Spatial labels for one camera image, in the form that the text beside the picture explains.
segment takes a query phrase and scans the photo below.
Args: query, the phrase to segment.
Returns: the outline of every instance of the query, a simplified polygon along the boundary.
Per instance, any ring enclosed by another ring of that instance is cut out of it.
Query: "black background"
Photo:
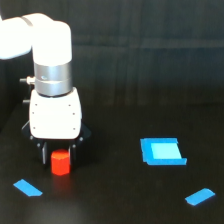
[[[19,79],[33,74],[32,53],[0,61],[1,222],[223,223],[223,1],[1,0],[0,12],[70,25],[73,84],[93,132],[78,168],[51,175],[20,133]],[[187,166],[143,163],[145,137],[178,138]],[[22,178],[43,195],[17,191]],[[184,198],[204,187],[216,197],[189,206]]]
[[[223,103],[220,0],[1,0],[3,19],[44,13],[68,23],[82,105]],[[23,98],[32,54],[0,61],[0,127]]]

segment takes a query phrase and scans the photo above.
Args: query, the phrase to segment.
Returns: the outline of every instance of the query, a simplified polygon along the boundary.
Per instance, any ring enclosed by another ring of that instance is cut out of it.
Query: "blue tape piece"
[[[188,204],[195,206],[214,195],[215,195],[214,192],[212,192],[211,190],[209,190],[207,188],[204,188],[204,189],[192,194],[191,196],[186,197],[185,200],[187,201]]]
[[[153,159],[147,163],[154,166],[182,166],[187,164],[187,159]]]
[[[152,143],[161,143],[159,141],[160,139],[156,138],[146,138],[146,139],[140,139],[141,142],[141,148],[142,148],[142,156],[143,156],[143,162],[146,162],[148,165],[151,166],[167,166],[167,165],[186,165],[187,159],[181,158],[181,159],[154,159],[153,156],[153,150],[152,150]],[[161,139],[164,143],[177,143],[176,138],[163,138]]]
[[[27,183],[23,179],[13,185],[29,197],[42,195],[41,191],[39,191],[38,189],[36,189],[35,187],[33,187],[31,184]]]

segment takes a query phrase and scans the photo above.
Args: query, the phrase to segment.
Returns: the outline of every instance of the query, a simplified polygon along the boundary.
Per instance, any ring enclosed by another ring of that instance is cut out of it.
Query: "black table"
[[[83,118],[93,136],[77,168],[57,177],[21,134],[28,108],[16,107],[0,134],[0,223],[224,223],[224,106],[84,107]],[[146,137],[176,137],[187,166],[143,163]],[[24,195],[20,179],[43,195]],[[216,196],[187,204],[205,187]]]

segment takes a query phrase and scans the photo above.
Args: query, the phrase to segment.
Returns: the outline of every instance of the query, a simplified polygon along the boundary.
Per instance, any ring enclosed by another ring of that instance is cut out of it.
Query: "red block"
[[[70,160],[67,150],[58,149],[51,154],[51,172],[59,176],[70,172]]]

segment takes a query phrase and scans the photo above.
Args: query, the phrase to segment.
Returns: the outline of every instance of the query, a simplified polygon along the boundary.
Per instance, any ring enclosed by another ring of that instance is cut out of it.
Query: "black tabletop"
[[[84,107],[83,119],[92,138],[58,177],[22,136],[28,108],[16,107],[0,134],[0,223],[224,223],[224,106]],[[140,139],[160,137],[178,139],[186,166],[143,163]],[[27,197],[13,186],[21,179],[43,194]],[[203,188],[216,196],[187,204]]]

